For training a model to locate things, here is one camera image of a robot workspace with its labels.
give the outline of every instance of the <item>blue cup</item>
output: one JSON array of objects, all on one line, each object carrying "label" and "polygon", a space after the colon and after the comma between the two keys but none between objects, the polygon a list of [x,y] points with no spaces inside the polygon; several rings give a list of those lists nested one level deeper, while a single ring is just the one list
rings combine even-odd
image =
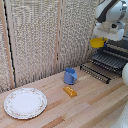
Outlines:
[{"label": "blue cup", "polygon": [[64,73],[64,82],[66,84],[74,84],[76,80],[77,80],[77,74],[75,69],[66,68]]}]

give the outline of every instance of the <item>wooden countertop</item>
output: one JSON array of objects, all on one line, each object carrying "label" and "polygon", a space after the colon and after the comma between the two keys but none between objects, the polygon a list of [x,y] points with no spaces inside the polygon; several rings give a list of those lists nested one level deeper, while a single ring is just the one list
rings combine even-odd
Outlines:
[{"label": "wooden countertop", "polygon": [[18,120],[4,111],[4,100],[12,91],[0,94],[0,128],[109,128],[128,101],[128,87],[122,79],[109,85],[75,68],[78,80],[71,87],[78,96],[71,98],[63,91],[64,72],[23,86],[42,91],[48,100],[46,109],[37,117]]}]

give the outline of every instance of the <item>white plate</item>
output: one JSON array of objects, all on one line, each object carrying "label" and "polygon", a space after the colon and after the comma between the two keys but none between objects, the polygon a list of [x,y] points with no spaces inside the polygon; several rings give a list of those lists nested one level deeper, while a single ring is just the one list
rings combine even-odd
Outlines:
[{"label": "white plate", "polygon": [[22,88],[7,96],[4,109],[14,118],[28,119],[39,115],[46,105],[46,96],[41,91],[34,88]]}]

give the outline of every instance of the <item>dish rack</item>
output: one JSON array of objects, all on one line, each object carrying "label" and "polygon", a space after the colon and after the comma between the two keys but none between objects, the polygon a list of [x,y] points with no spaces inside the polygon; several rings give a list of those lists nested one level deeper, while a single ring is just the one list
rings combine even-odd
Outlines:
[{"label": "dish rack", "polygon": [[107,47],[102,47],[91,55],[88,63],[81,64],[83,70],[106,84],[112,79],[122,76],[122,70],[128,62],[128,41],[107,42]]}]

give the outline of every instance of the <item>white panel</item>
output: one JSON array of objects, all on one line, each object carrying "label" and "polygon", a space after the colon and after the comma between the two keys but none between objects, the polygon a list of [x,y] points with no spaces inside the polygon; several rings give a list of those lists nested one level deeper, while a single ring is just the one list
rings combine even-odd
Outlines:
[{"label": "white panel", "polygon": [[59,0],[7,0],[6,6],[17,86],[52,75]]},{"label": "white panel", "polygon": [[11,79],[12,72],[10,73],[10,50],[8,47],[7,31],[5,31],[5,13],[3,2],[0,0],[0,93],[12,89],[13,82]]},{"label": "white panel", "polygon": [[86,46],[92,33],[97,0],[66,0],[62,29],[60,70],[85,61]]}]

